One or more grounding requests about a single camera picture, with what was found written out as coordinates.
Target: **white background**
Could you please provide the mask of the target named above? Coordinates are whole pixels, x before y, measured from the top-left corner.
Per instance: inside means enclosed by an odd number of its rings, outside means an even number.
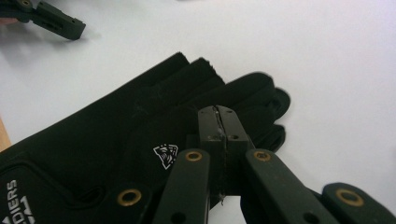
[[[271,75],[291,96],[277,155],[309,188],[355,185],[396,214],[396,2],[48,2],[87,24],[67,41],[0,27],[0,116],[12,143],[114,91],[177,51],[226,81]],[[238,198],[210,223],[243,223]]]

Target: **clamp arm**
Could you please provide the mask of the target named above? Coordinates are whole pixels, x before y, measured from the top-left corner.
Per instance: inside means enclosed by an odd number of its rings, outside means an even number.
[[[84,31],[85,24],[71,18],[61,10],[41,1],[34,9],[30,0],[0,0],[0,18],[16,18],[20,22],[33,21],[57,35],[77,40]]]

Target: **glove finger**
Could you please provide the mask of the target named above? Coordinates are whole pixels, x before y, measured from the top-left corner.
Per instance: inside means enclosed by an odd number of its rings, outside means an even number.
[[[270,131],[275,121],[272,108],[263,105],[238,110],[236,114],[253,143]]]
[[[261,73],[249,74],[223,87],[202,94],[186,103],[187,106],[203,108],[223,105],[233,110],[268,103],[275,92],[270,77]]]
[[[155,86],[139,90],[137,100],[130,103],[130,114],[141,110],[146,114],[163,112],[163,108],[177,105],[186,97],[196,97],[223,84],[209,62],[198,59]]]
[[[285,139],[285,128],[282,125],[274,124],[270,131],[258,134],[256,139],[252,141],[256,148],[264,148],[276,152],[285,143]]]
[[[290,107],[290,97],[285,91],[276,88],[276,95],[271,105],[275,110],[276,119],[280,119]]]

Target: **black fabric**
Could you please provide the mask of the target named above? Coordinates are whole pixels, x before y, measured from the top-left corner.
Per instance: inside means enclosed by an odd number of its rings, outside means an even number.
[[[285,140],[285,131],[274,122],[289,104],[289,96],[276,89],[265,74],[249,74],[224,85],[209,62],[199,59],[189,64],[177,53],[76,114],[2,152],[0,181],[11,183],[16,167],[28,163],[27,167],[43,174],[30,178],[29,185],[34,184],[32,179],[38,186],[42,185],[39,178],[50,179],[51,186],[58,186],[51,187],[56,192],[54,200],[64,200],[58,203],[61,207],[56,207],[29,191],[30,202],[34,207],[53,206],[60,214],[81,221],[73,223],[86,223],[108,192],[128,182],[151,189],[155,207],[172,164],[164,165],[154,148],[185,149],[187,135],[198,132],[199,109],[209,105],[230,107],[256,147],[277,150]],[[22,177],[23,169],[18,169],[18,181],[26,186]],[[7,192],[5,187],[0,185],[0,192]],[[5,202],[7,197],[0,195],[0,203]],[[11,217],[10,211],[2,210],[2,215]],[[43,219],[37,218],[37,222],[70,223],[39,215]]]

